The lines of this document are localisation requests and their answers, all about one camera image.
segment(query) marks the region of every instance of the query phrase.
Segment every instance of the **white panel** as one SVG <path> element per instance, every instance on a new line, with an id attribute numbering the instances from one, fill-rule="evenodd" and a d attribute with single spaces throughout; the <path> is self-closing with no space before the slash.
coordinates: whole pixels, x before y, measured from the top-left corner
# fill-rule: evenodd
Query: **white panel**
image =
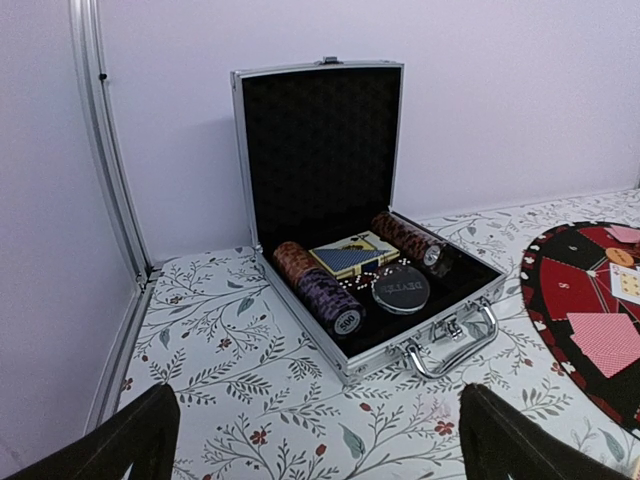
<path id="1" fill-rule="evenodd" d="M 87 140 L 67 2 L 0 5 L 0 477 L 83 432 L 134 280 Z"/>
<path id="2" fill-rule="evenodd" d="M 640 4 L 103 2 L 114 114 L 154 260 L 249 240 L 230 70 L 406 63 L 396 207 L 421 217 L 630 188 Z"/>

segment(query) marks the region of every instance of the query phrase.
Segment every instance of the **table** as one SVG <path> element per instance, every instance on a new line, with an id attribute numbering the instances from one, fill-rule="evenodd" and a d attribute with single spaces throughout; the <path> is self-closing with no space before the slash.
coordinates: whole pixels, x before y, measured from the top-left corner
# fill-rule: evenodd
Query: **table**
<path id="1" fill-rule="evenodd" d="M 422 222 L 509 273 L 497 340 L 447 377 L 402 365 L 344 387 L 263 276 L 248 247 L 166 263 L 120 407 L 169 382 L 182 411 L 174 478 L 464 478 L 458 393 L 481 382 L 563 442 L 630 474 L 638 442 L 593 405 L 542 345 L 520 295 L 522 251 L 583 220 L 640 225 L 640 191 Z"/>

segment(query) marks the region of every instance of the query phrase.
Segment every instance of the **floral tablecloth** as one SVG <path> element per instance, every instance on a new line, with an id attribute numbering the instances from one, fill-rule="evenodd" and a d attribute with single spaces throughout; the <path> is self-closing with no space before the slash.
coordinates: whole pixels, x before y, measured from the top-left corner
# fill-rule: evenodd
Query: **floral tablecloth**
<path id="1" fill-rule="evenodd" d="M 522 251 L 561 223 L 640 225 L 640 191 L 423 222 L 509 272 L 497 340 L 446 378 L 401 365 L 344 387 L 255 268 L 251 248 L 188 256 L 162 271 L 120 406 L 157 382 L 182 417 L 174 478 L 464 478 L 458 393 L 484 383 L 563 442 L 630 474 L 638 442 L 572 383 L 524 311 Z"/>

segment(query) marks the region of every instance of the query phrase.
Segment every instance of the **black foam lining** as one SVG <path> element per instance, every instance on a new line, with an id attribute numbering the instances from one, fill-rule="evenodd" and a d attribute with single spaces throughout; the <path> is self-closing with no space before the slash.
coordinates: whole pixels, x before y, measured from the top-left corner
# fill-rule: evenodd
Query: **black foam lining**
<path id="1" fill-rule="evenodd" d="M 400 66 L 242 80 L 258 239 L 314 248 L 368 230 L 387 210 Z"/>

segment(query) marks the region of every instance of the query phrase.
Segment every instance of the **open aluminum briefcase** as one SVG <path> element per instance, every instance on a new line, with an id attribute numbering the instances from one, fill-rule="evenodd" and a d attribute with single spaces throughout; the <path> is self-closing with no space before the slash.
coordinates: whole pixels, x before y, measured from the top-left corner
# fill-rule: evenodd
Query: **open aluminum briefcase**
<path id="1" fill-rule="evenodd" d="M 402 360 L 417 374 L 437 379 L 498 334 L 490 304 L 501 295 L 505 275 L 440 237 L 454 257 L 453 266 L 446 281 L 429 278 L 426 306 L 398 317 L 364 299 L 364 325 L 346 340 L 336 340 L 322 328 L 272 262 L 282 242 L 293 240 L 306 249 L 325 245 L 368 230 L 382 211 L 411 222 L 391 203 L 402 76 L 400 63 L 343 63 L 335 57 L 231 74 L 258 261 L 345 383 Z M 435 344 L 448 353 L 434 363 L 423 353 Z"/>

